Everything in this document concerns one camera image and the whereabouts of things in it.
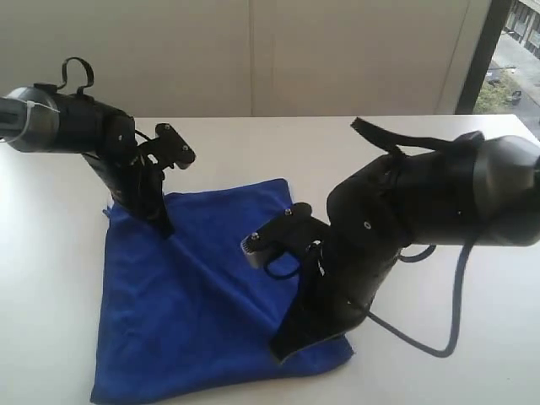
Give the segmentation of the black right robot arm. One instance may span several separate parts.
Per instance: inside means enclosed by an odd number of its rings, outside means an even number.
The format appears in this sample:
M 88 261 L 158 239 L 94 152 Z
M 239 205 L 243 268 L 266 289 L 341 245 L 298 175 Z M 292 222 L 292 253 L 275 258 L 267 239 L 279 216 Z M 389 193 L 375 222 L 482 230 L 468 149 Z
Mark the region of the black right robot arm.
M 316 219 L 297 202 L 261 232 L 272 259 L 287 253 L 299 263 L 297 293 L 269 344 L 273 355 L 284 361 L 373 319 L 376 293 L 396 264 L 459 246 L 446 346 L 411 341 L 447 358 L 459 336 L 472 249 L 539 240 L 539 148 L 477 132 L 417 155 L 395 145 L 331 191 L 327 216 Z

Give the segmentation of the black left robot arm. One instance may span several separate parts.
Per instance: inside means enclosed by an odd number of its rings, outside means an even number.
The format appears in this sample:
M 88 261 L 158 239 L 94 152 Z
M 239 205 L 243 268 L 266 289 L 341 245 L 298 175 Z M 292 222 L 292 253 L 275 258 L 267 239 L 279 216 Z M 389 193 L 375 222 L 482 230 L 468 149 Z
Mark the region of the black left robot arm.
M 1 139 L 21 153 L 79 154 L 134 218 L 168 238 L 163 175 L 136 140 L 125 111 L 50 85 L 20 87 L 1 98 Z

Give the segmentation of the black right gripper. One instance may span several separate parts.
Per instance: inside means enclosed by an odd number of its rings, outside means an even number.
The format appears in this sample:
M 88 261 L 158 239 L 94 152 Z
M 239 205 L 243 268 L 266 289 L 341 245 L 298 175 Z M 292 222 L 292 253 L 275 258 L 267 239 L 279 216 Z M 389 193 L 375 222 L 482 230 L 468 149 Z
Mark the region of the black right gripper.
M 411 242 L 388 197 L 396 165 L 383 155 L 328 195 L 329 233 L 303 260 L 298 293 L 269 341 L 279 363 L 343 336 L 368 316 L 398 253 Z

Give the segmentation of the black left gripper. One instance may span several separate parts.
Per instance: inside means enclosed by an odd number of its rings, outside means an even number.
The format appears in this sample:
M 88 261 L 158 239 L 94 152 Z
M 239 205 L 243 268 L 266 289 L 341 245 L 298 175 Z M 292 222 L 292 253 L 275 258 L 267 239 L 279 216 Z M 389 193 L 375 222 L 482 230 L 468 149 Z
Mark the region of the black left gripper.
M 164 239 L 174 234 L 161 175 L 139 150 L 130 116 L 107 117 L 98 148 L 83 157 L 109 189 L 115 203 L 133 217 L 149 223 Z

